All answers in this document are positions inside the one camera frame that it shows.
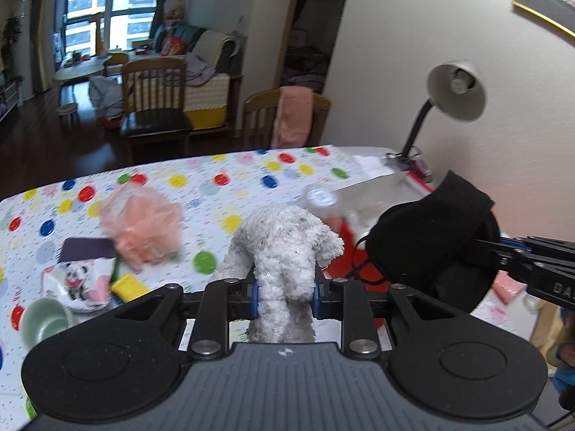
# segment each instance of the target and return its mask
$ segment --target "black fabric bag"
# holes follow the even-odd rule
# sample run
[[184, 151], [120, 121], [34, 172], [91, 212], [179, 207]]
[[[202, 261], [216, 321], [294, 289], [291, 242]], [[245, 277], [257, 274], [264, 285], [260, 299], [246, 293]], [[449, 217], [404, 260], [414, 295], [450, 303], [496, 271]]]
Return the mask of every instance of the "black fabric bag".
[[[403, 283], [459, 310], [471, 312], [488, 292], [496, 270], [469, 266], [458, 254], [472, 239], [499, 242], [493, 201], [449, 171], [433, 193], [395, 205], [381, 215], [365, 241], [368, 260], [352, 275], [369, 285]], [[359, 270], [372, 263], [383, 274], [366, 281]]]

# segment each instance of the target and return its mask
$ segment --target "polka dot tablecloth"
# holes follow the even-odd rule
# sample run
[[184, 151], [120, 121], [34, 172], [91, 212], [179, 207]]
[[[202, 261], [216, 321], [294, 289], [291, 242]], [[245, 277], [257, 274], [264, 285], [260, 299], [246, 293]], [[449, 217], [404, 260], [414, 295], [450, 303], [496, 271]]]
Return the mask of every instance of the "polka dot tablecloth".
[[[365, 180], [351, 157], [324, 146], [142, 165], [47, 185], [0, 202], [0, 430], [19, 429], [33, 414], [19, 377], [26, 351], [18, 329], [26, 307], [40, 297], [40, 273], [56, 263], [66, 238], [102, 236], [99, 205], [116, 188], [131, 181], [182, 204], [182, 251], [162, 264], [147, 265], [137, 278], [150, 289], [177, 282], [185, 291], [198, 291], [225, 255], [231, 234], [254, 208], [293, 202], [310, 184], [336, 190]], [[120, 275], [127, 272], [129, 267], [122, 265]], [[244, 330], [238, 325], [231, 337], [242, 339]], [[326, 332], [318, 339], [325, 339]], [[339, 335], [338, 329], [333, 335]]]

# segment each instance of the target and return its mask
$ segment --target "red dot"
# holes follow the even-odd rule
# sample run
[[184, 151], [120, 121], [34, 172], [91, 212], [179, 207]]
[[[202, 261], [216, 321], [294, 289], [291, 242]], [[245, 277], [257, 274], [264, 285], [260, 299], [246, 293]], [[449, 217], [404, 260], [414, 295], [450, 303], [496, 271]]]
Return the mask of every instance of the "red dot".
[[214, 177], [214, 182], [219, 186], [226, 186], [229, 183], [229, 178], [227, 175], [221, 173], [220, 175], [216, 175]]
[[320, 154], [321, 156], [327, 157], [328, 155], [330, 155], [330, 151], [328, 151], [325, 148], [317, 148], [315, 149], [315, 151]]
[[148, 182], [148, 179], [146, 178], [145, 175], [137, 173], [136, 175], [132, 176], [132, 181], [134, 183], [137, 183], [137, 184], [143, 186]]
[[82, 202], [88, 202], [90, 199], [94, 197], [96, 194], [96, 190], [94, 190], [91, 186], [86, 186], [80, 190], [78, 193], [78, 199]]
[[21, 223], [22, 219], [20, 217], [16, 217], [14, 220], [10, 222], [10, 225], [8, 225], [8, 230], [14, 231], [20, 226]]
[[280, 154], [280, 160], [282, 162], [284, 162], [285, 164], [292, 164], [293, 162], [295, 162], [295, 157], [291, 156], [289, 154], [286, 154], [285, 152], [282, 152]]
[[12, 310], [12, 314], [10, 315], [10, 323], [12, 324], [12, 328], [14, 330], [19, 330], [20, 328], [20, 318], [22, 317], [22, 313], [24, 312], [24, 308], [20, 305], [17, 305]]

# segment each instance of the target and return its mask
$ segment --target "lamp neck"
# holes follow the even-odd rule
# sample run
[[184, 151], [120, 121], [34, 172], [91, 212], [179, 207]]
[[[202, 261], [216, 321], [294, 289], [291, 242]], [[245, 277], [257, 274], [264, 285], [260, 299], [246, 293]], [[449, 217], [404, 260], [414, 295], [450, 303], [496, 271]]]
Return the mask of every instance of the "lamp neck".
[[413, 123], [407, 142], [405, 143], [405, 146], [403, 146], [403, 150], [399, 156], [400, 160], [407, 161], [407, 159], [409, 159], [409, 153], [413, 147], [415, 139], [418, 137], [419, 130], [422, 128], [423, 120], [432, 108], [433, 104], [431, 103], [431, 99], [427, 99], [423, 104], [422, 109], [419, 111], [418, 117], [415, 119], [415, 123]]

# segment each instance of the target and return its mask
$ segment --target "small stool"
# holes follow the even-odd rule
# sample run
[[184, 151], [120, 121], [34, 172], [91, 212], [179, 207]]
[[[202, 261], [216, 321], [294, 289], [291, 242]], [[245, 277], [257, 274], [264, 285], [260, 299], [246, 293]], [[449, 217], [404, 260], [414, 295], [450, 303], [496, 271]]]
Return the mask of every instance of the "small stool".
[[70, 122], [73, 122], [74, 119], [78, 120], [78, 104], [76, 102], [72, 102], [59, 106], [56, 109], [56, 114], [60, 120], [62, 118], [66, 120], [70, 119]]

